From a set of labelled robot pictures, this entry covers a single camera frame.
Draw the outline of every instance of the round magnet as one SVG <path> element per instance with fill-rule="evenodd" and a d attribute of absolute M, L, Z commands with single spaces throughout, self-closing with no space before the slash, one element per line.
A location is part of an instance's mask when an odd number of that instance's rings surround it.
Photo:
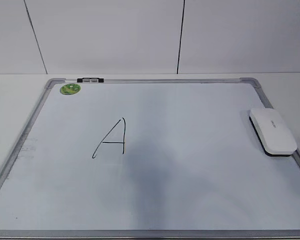
<path fill-rule="evenodd" d="M 60 93 L 63 95 L 73 95 L 76 94 L 77 92 L 79 92 L 81 89 L 79 84 L 76 83 L 69 83 L 66 85 L 63 85 L 60 88 Z"/>

